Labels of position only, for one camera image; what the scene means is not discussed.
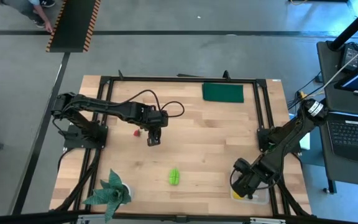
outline white cable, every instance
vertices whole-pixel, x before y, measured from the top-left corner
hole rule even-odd
[[[358,57],[358,54],[355,55],[352,59],[350,59],[350,61],[348,61],[341,69],[339,69],[339,70],[335,73],[335,75],[334,75],[332,78],[330,78],[325,85],[323,85],[323,87],[321,88],[321,92],[323,92],[323,91],[324,91],[324,88],[326,88],[326,87],[328,86],[328,84],[329,84],[331,81],[333,81],[334,78],[335,78],[347,65],[349,65],[351,61],[353,61],[353,60],[354,60],[355,58],[357,58],[357,57]]]

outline green leaf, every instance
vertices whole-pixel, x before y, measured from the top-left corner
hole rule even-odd
[[[103,181],[103,180],[100,180],[100,184],[102,185],[102,188],[103,189],[109,189],[110,188],[110,184]]]
[[[110,219],[112,219],[112,216],[114,215],[114,212],[116,211],[118,205],[119,202],[115,202],[115,201],[109,201],[107,203],[106,213],[104,213],[104,221],[106,223],[110,221]]]
[[[90,197],[88,197],[85,201],[82,202],[83,204],[86,205],[102,205],[107,203],[107,201],[103,200],[102,198],[99,198],[96,195],[92,195]]]
[[[123,204],[131,202],[131,196],[129,195],[128,189],[124,188],[124,193],[122,195],[122,202]]]
[[[109,200],[113,199],[114,189],[98,189],[93,190],[94,194],[101,198],[104,203],[107,203]]]
[[[109,175],[109,184],[110,187],[117,187],[117,188],[123,188],[121,178],[110,169],[110,175]]]

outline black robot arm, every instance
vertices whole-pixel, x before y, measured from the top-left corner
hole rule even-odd
[[[106,132],[96,122],[88,121],[80,111],[97,112],[116,116],[130,124],[138,125],[141,129],[149,132],[147,144],[155,146],[160,144],[161,128],[168,126],[168,113],[164,110],[156,110],[155,106],[143,103],[125,101],[113,103],[104,100],[89,98],[74,93],[64,93],[57,96],[52,108],[52,115],[55,119],[67,119],[72,122],[79,131],[64,132],[66,139],[80,138],[88,142],[100,143],[106,140]]]
[[[277,183],[283,175],[284,157],[293,152],[308,132],[323,124],[327,114],[328,109],[321,103],[305,100],[302,101],[296,118],[266,133],[258,132],[259,147],[264,149],[264,153],[252,165],[243,158],[236,161],[234,171],[240,172],[241,176],[234,183],[230,179],[233,190],[241,197],[248,195],[252,198],[261,182]]]

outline person's hand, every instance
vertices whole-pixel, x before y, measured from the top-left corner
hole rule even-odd
[[[45,23],[45,30],[48,31],[48,32],[52,32],[53,31],[53,27],[52,25],[50,24],[50,22],[46,22]]]

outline black floor line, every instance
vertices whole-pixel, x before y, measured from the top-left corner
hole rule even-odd
[[[337,31],[255,31],[255,30],[95,30],[93,35],[257,35],[284,37],[337,37]],[[40,30],[0,30],[0,35],[50,35]]]
[[[21,182],[19,183],[19,186],[16,191],[18,193],[16,194],[17,197],[15,198],[14,205],[12,205],[13,206],[13,209],[12,209],[13,215],[18,215],[22,212],[22,209],[23,209],[23,206],[25,203],[25,198],[29,191],[31,180],[34,175],[35,168],[37,167],[38,158],[41,154],[42,144],[44,143],[45,135],[47,133],[47,129],[49,126],[49,122],[50,122],[50,118],[51,118],[50,110],[52,109],[53,102],[55,101],[55,98],[58,95],[60,86],[62,85],[62,80],[63,80],[64,74],[65,74],[65,71],[67,68],[67,63],[68,63],[69,58],[70,58],[70,53],[65,53],[63,56],[63,59],[62,59],[62,63],[60,64],[60,68],[57,73],[55,83],[52,87],[52,90],[51,90],[51,93],[50,93],[50,96],[48,99],[48,103],[47,103],[47,106],[44,111],[44,115],[42,116],[40,126],[37,130],[37,134],[35,135],[35,139],[33,141],[33,144],[32,144],[31,150],[30,150],[29,158],[27,159],[27,162],[26,162],[26,167],[24,169],[25,173],[22,175]]]

